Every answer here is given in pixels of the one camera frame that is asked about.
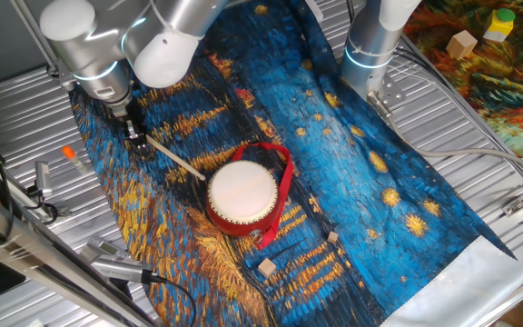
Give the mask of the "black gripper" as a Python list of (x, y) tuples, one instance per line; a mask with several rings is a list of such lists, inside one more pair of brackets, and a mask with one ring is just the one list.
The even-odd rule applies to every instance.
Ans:
[(124, 110), (115, 116), (121, 124), (126, 141), (131, 146), (146, 148), (148, 145), (143, 108), (139, 104), (128, 104)]

